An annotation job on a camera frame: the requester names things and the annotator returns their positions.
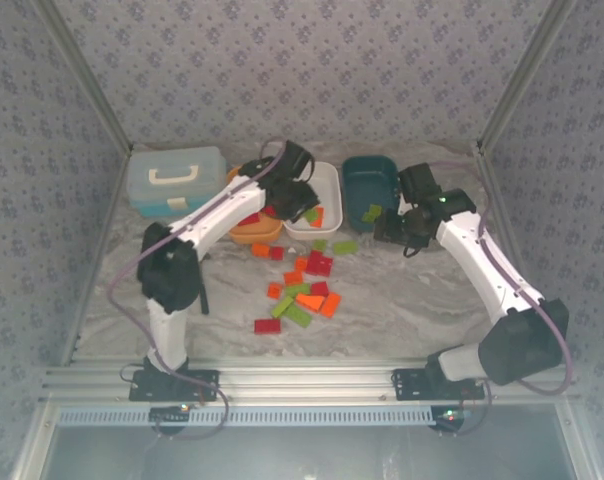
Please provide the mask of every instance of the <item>orange bowl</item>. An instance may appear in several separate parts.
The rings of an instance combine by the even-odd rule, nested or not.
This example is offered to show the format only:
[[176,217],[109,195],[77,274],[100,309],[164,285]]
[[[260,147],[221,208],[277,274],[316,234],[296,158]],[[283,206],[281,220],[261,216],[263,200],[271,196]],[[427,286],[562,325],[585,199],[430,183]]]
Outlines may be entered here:
[[[228,184],[233,177],[238,174],[240,167],[235,167],[226,175],[226,183]],[[246,245],[249,243],[273,243],[280,236],[282,231],[282,220],[271,218],[264,213],[259,213],[260,221],[241,227],[233,227],[229,232],[231,239],[235,243]]]

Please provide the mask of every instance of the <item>white plastic bowl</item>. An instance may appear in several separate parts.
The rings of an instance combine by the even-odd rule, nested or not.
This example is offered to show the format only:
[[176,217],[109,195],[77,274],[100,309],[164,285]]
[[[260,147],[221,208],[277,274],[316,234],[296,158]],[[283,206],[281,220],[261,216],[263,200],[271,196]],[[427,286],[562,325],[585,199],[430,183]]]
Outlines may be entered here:
[[[300,178],[307,178],[310,167]],[[324,208],[324,221],[320,228],[314,228],[302,217],[297,222],[284,222],[284,228],[289,236],[295,240],[329,239],[342,225],[342,195],[340,194],[340,176],[337,169],[326,162],[316,162],[315,172],[309,180],[309,185],[320,200]]]

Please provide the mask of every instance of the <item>green block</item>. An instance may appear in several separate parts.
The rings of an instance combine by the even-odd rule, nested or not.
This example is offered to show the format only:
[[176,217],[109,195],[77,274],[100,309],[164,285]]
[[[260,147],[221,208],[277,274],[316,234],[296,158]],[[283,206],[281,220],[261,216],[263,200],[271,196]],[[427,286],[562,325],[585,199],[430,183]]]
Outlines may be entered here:
[[319,252],[324,253],[326,250],[326,240],[314,240],[313,246],[311,247],[313,250],[318,250]]
[[311,324],[311,314],[305,312],[295,305],[291,305],[289,308],[287,308],[286,312],[284,312],[284,316],[293,320],[295,323],[304,328]]
[[299,283],[297,285],[289,285],[288,287],[284,287],[284,291],[286,292],[287,297],[292,298],[295,298],[298,293],[305,293],[309,295],[311,293],[311,284]]
[[372,215],[375,215],[375,217],[379,217],[380,215],[382,215],[382,206],[381,205],[375,205],[375,204],[371,204],[369,205],[369,213]]
[[313,207],[311,210],[307,210],[306,212],[304,212],[302,214],[302,216],[304,218],[306,218],[306,221],[309,223],[313,223],[315,222],[318,218],[320,218],[320,214],[318,213],[318,211],[315,209],[315,207]]
[[354,241],[337,242],[333,244],[333,253],[336,255],[347,255],[358,251],[358,243]]
[[375,223],[375,219],[377,217],[375,215],[373,215],[371,212],[366,212],[364,215],[362,215],[362,221],[364,223]]
[[280,303],[273,307],[273,310],[271,310],[271,316],[273,316],[273,318],[280,318],[286,309],[291,305],[293,305],[293,299],[291,297],[284,297]]

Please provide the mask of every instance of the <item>orange block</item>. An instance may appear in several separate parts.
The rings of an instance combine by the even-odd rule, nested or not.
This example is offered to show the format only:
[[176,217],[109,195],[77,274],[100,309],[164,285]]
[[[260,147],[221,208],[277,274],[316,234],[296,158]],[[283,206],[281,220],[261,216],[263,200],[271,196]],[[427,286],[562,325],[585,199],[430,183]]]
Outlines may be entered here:
[[324,305],[322,305],[320,314],[324,315],[325,317],[332,318],[333,314],[335,313],[335,310],[338,308],[338,305],[340,304],[340,300],[342,300],[342,297],[340,295],[338,295],[337,293],[333,293],[333,292],[329,293],[329,296],[326,297],[326,301],[324,302]]
[[306,264],[309,263],[309,257],[298,257],[295,259],[295,271],[304,272],[306,271]]
[[271,247],[263,243],[254,243],[251,245],[251,253],[256,257],[269,258]]
[[315,210],[318,212],[318,219],[315,222],[311,222],[311,225],[314,228],[321,228],[322,222],[324,221],[324,207],[315,207]]
[[298,293],[295,297],[295,301],[304,308],[308,308],[312,312],[317,313],[324,303],[324,297],[320,295],[305,295],[304,293]]
[[302,272],[289,272],[284,274],[284,284],[287,287],[289,285],[299,285],[300,283],[304,283]]
[[284,286],[281,283],[271,282],[269,283],[269,289],[266,292],[266,296],[277,300],[280,298],[280,295],[282,295],[283,288]]

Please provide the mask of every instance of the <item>wallpaper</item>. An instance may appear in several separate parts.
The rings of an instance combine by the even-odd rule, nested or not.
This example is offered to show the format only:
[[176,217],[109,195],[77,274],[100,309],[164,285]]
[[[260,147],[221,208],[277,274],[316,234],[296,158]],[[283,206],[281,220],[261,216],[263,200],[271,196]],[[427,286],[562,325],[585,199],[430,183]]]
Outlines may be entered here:
[[133,142],[469,140],[548,0],[56,0]]
[[578,2],[492,158],[533,280],[570,308],[604,451],[604,0]]
[[27,0],[0,0],[0,479],[60,361],[118,154]]

